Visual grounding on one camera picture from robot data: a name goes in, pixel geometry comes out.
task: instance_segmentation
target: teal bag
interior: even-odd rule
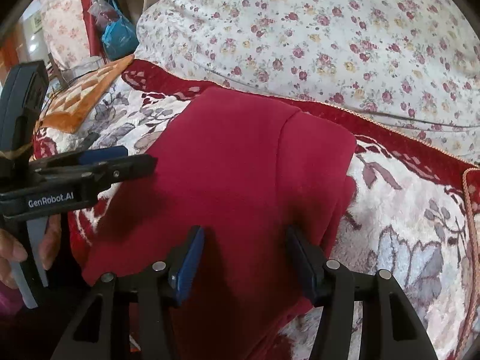
[[[110,0],[109,4],[116,10],[120,19],[105,28],[102,43],[106,56],[115,61],[132,54],[139,43],[134,25],[122,14],[114,0]]]

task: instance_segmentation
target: human hand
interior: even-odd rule
[[[38,253],[45,270],[52,267],[55,258],[60,250],[62,237],[62,226],[60,215],[53,215],[46,225],[45,235]],[[9,232],[0,229],[0,281],[7,287],[17,288],[14,278],[11,276],[9,261],[22,262],[27,259],[27,252],[22,244]]]

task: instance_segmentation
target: silver screw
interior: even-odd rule
[[[336,259],[329,259],[327,261],[327,267],[330,269],[338,269],[340,268],[340,263]]]
[[[106,274],[103,274],[103,275],[102,275],[102,281],[103,281],[104,283],[109,283],[109,282],[111,282],[111,281],[114,279],[114,277],[115,277],[115,276],[114,276],[113,273],[107,272]]]
[[[387,271],[387,269],[381,269],[380,271],[378,271],[378,275],[385,280],[388,280],[392,277],[392,274],[390,273],[390,271]]]
[[[152,265],[152,268],[154,271],[162,271],[167,267],[167,264],[165,264],[163,261],[157,261]]]

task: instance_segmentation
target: gray handle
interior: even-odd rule
[[[47,274],[45,272],[45,269],[43,269],[42,262],[40,261],[38,247],[45,234],[48,220],[48,217],[44,217],[27,221],[28,239],[30,240],[33,259],[35,261],[35,265],[37,266],[37,271],[42,281],[43,287],[47,287],[49,283],[47,280]],[[27,280],[25,279],[25,275],[23,274],[20,263],[10,262],[10,266],[11,275],[15,279],[18,288],[22,293],[23,302],[25,303],[25,305],[29,309],[34,309],[38,307],[37,301],[35,300],[35,297],[33,296],[32,291],[28,286]]]

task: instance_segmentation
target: bed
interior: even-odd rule
[[[357,138],[348,172],[357,192],[333,257],[355,271],[391,270],[439,359],[461,359],[480,332],[479,45],[458,9],[436,1],[161,0],[140,18],[137,59],[75,134],[40,129],[35,156],[88,140],[144,152],[212,85],[282,97],[339,123]],[[80,264],[117,188],[69,214]],[[296,316],[265,358],[308,358],[320,314]],[[360,308],[354,319],[351,358]]]

